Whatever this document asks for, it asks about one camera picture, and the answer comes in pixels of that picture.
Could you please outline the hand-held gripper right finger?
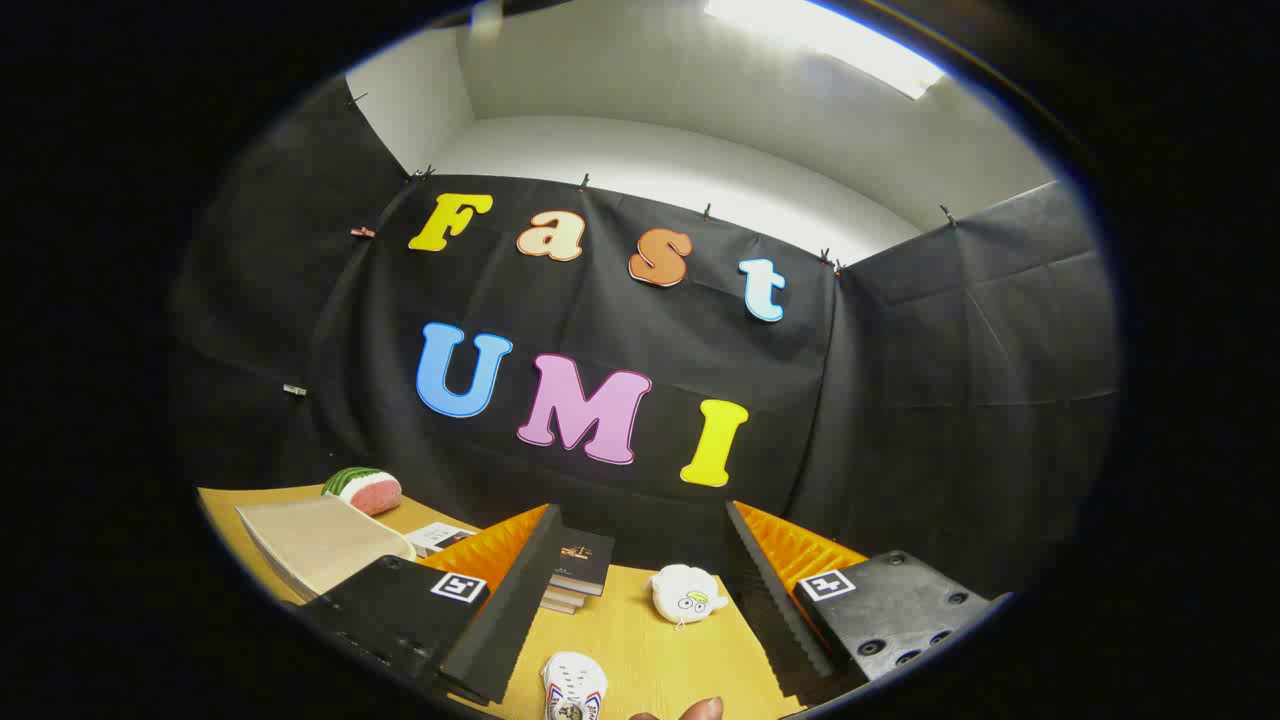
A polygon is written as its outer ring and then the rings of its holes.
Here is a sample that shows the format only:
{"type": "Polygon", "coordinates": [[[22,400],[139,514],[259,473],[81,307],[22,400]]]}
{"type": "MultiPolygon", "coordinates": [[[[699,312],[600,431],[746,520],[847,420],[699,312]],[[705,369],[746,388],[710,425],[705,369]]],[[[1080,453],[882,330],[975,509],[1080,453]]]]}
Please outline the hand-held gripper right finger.
{"type": "Polygon", "coordinates": [[[1001,605],[901,550],[865,556],[736,500],[726,514],[724,582],[800,702],[896,675],[1001,605]]]}

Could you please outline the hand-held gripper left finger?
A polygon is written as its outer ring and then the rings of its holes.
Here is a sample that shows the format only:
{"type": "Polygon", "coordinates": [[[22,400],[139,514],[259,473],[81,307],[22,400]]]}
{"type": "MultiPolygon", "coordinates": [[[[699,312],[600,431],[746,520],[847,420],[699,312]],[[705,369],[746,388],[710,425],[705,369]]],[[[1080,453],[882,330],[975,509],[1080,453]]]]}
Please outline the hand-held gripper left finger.
{"type": "Polygon", "coordinates": [[[544,503],[429,559],[384,555],[297,609],[337,650],[426,697],[499,703],[558,564],[544,503]]]}

